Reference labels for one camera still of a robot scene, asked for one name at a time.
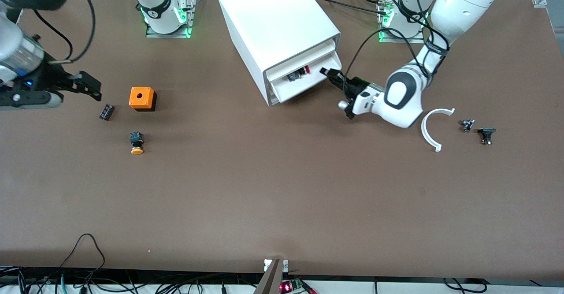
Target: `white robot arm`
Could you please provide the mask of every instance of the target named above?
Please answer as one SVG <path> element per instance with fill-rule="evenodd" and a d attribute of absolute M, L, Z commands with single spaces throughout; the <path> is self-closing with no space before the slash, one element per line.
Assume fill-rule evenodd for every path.
<path fill-rule="evenodd" d="M 81 71 L 67 73 L 60 62 L 6 17 L 11 8 L 53 11 L 66 0 L 0 0 L 0 110 L 54 108 L 60 91 L 101 100 L 101 83 Z M 186 0 L 137 0 L 145 21 L 157 33 L 172 33 L 186 23 Z"/>
<path fill-rule="evenodd" d="M 157 33 L 172 33 L 186 23 L 186 0 L 137 0 L 145 20 Z"/>
<path fill-rule="evenodd" d="M 322 73 L 333 85 L 342 88 L 349 100 L 341 101 L 339 108 L 350 119 L 354 115 L 372 112 L 397 127 L 408 128 L 413 125 L 423 113 L 421 93 L 431 83 L 449 46 L 480 19 L 493 1 L 436 0 L 431 19 L 438 33 L 429 36 L 414 60 L 388 77 L 385 87 L 358 77 L 348 79 L 340 71 L 323 69 Z M 409 6 L 412 6 L 413 0 L 409 2 Z"/>

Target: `brown work surface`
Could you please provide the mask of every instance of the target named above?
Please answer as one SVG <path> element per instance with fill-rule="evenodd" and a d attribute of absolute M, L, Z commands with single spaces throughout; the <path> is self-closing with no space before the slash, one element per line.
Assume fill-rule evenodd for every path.
<path fill-rule="evenodd" d="M 456 108 L 429 119 L 440 153 L 421 119 L 349 121 L 328 82 L 268 108 L 217 0 L 198 5 L 185 40 L 145 39 L 134 0 L 93 3 L 95 40 L 67 70 L 99 79 L 103 101 L 67 93 L 57 109 L 0 113 L 0 264 L 58 266 L 91 232 L 109 268 L 260 272 L 280 257 L 302 274 L 564 280 L 564 61 L 531 0 L 496 0 L 423 93 L 427 111 Z M 375 17 L 320 5 L 346 66 Z M 82 49 L 85 0 L 44 16 Z M 21 25 L 64 57 L 32 13 Z M 383 84 L 410 59 L 373 39 L 351 73 Z M 127 106 L 133 86 L 155 89 L 156 112 Z M 497 128 L 493 145 L 462 119 Z M 88 241 L 69 263 L 99 262 Z"/>

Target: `orange electrical box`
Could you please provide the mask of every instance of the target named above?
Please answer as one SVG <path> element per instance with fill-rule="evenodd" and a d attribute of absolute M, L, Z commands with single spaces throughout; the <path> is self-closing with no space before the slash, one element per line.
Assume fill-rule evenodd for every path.
<path fill-rule="evenodd" d="M 151 87 L 132 87 L 129 107 L 136 111 L 155 111 L 157 93 Z"/>

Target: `white plastic arc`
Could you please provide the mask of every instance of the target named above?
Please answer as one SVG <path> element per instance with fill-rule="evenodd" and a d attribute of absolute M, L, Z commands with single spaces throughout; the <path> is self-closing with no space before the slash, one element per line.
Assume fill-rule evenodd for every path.
<path fill-rule="evenodd" d="M 432 115 L 433 113 L 442 113 L 443 115 L 452 115 L 454 113 L 455 109 L 453 108 L 452 110 L 448 110 L 448 109 L 435 109 L 435 110 L 431 110 L 429 111 L 429 113 L 427 113 L 427 115 L 423 118 L 423 121 L 421 121 L 421 133 L 423 133 L 423 137 L 425 138 L 425 140 L 427 140 L 427 142 L 429 142 L 430 145 L 435 147 L 435 152 L 440 152 L 441 151 L 441 147 L 443 145 L 441 145 L 441 143 L 433 140 L 433 138 L 429 135 L 429 131 L 427 131 L 427 119 L 429 118 L 430 115 Z"/>

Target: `electronic component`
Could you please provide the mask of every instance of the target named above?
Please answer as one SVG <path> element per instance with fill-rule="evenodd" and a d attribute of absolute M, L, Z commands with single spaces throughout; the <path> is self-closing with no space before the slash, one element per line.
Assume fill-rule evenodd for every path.
<path fill-rule="evenodd" d="M 470 129 L 472 129 L 472 126 L 474 125 L 474 123 L 475 123 L 474 119 L 463 120 L 460 123 L 462 125 L 462 132 L 469 133 Z"/>
<path fill-rule="evenodd" d="M 143 153 L 143 134 L 139 132 L 130 133 L 129 141 L 131 142 L 131 154 L 139 155 Z"/>
<path fill-rule="evenodd" d="M 287 294 L 302 287 L 302 280 L 296 278 L 294 280 L 284 281 L 280 284 L 280 293 Z"/>
<path fill-rule="evenodd" d="M 309 74 L 309 73 L 310 73 L 310 67 L 305 66 L 305 67 L 298 69 L 297 71 L 294 71 L 293 73 L 288 74 L 286 77 L 288 77 L 289 81 L 295 81 L 295 80 L 300 79 L 303 75 Z"/>
<path fill-rule="evenodd" d="M 155 111 L 157 93 L 151 87 L 132 87 L 129 94 L 129 107 L 135 111 Z"/>
<path fill-rule="evenodd" d="M 495 133 L 496 129 L 493 127 L 482 127 L 478 130 L 478 133 L 482 134 L 482 143 L 484 145 L 492 145 L 492 133 Z"/>
<path fill-rule="evenodd" d="M 100 113 L 100 119 L 105 121 L 109 120 L 114 110 L 115 110 L 115 106 L 111 104 L 106 104 L 104 110 L 102 111 L 102 113 Z"/>

